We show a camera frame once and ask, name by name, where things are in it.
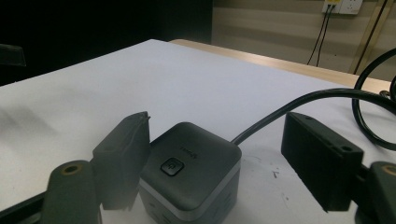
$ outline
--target power button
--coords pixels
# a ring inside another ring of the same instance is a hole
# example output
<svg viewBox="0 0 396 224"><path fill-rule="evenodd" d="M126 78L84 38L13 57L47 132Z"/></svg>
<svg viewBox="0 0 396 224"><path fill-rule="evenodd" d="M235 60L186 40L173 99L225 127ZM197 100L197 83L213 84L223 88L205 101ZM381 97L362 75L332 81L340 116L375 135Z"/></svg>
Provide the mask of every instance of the power button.
<svg viewBox="0 0 396 224"><path fill-rule="evenodd" d="M179 161L176 158L171 158L161 165L161 170L164 171L167 175L174 176L179 171L181 171L183 167L183 162Z"/></svg>

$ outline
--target beige wall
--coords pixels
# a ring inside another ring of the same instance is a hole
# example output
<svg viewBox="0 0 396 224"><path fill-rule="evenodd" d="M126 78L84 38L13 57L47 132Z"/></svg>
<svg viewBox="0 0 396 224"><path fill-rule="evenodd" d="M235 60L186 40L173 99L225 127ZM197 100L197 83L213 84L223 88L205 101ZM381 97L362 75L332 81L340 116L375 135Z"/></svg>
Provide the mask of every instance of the beige wall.
<svg viewBox="0 0 396 224"><path fill-rule="evenodd" d="M212 44L307 63L323 20L323 3L319 0L215 0ZM320 67L349 71L376 4L376 0L364 1L358 16L331 16ZM390 13L393 19L384 25L384 34L378 38L372 55L385 52L391 45L396 47L394 11L393 6ZM311 64L316 63L316 55Z"/></svg>
<svg viewBox="0 0 396 224"><path fill-rule="evenodd" d="M384 27L370 54L369 62L384 52L396 48L396 4L391 7ZM371 77L391 81L396 76L396 57L388 59L379 65L371 74Z"/></svg>

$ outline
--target gray plastic casing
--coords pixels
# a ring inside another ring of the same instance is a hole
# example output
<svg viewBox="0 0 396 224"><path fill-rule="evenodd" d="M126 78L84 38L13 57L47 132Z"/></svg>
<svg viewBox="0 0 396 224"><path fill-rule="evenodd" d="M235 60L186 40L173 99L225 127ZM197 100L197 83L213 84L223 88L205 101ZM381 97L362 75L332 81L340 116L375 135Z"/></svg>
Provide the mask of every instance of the gray plastic casing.
<svg viewBox="0 0 396 224"><path fill-rule="evenodd" d="M241 150L192 123L179 123L151 143L140 196L160 224L221 223L236 202ZM178 161L175 174L163 169Z"/></svg>

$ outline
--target wall outlet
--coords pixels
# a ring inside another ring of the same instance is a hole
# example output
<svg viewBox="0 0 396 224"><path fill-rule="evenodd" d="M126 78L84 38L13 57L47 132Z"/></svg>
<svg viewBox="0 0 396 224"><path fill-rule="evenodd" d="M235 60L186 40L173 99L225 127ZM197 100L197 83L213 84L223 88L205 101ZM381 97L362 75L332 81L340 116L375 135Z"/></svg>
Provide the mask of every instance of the wall outlet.
<svg viewBox="0 0 396 224"><path fill-rule="evenodd" d="M332 10L332 13L339 13L343 1L345 0L325 0L323 4L322 12L326 13L327 6L330 7L335 6L335 8Z"/></svg>
<svg viewBox="0 0 396 224"><path fill-rule="evenodd" d="M340 6L340 14L357 15L361 9L363 0L343 0Z"/></svg>

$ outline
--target table surface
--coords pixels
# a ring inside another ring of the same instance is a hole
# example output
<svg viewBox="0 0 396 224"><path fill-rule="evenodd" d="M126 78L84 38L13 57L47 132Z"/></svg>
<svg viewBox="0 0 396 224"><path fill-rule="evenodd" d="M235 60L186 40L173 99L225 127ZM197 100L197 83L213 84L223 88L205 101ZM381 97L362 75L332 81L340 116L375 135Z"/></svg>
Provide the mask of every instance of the table surface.
<svg viewBox="0 0 396 224"><path fill-rule="evenodd" d="M184 39L177 39L171 42L189 48L200 49L207 52L216 53L218 55L232 57L245 62L269 66L300 75L323 79L326 81L345 85L350 88L353 88L355 86L356 80L358 79L357 76L348 73L333 71L330 69L315 67L301 63L288 62L280 59L270 58L270 57L247 53L234 49L225 49L221 47L197 43ZM364 82L363 89L366 91L379 93L380 91L388 90L389 86L390 86L390 82L388 81L379 80L375 78L367 78L367 80Z"/></svg>
<svg viewBox="0 0 396 224"><path fill-rule="evenodd" d="M148 111L151 140L181 121L232 140L289 101L337 87L343 86L156 40L3 86L0 210L44 191L58 165L90 160L128 115ZM394 117L372 105L362 110L375 132L396 139ZM359 131L349 99L320 100L296 111L363 148L366 165L395 161ZM353 205L347 213L323 212L283 158L283 123L274 121L240 145L238 201L224 223L353 223ZM155 223L139 198L131 212L102 215L104 223Z"/></svg>

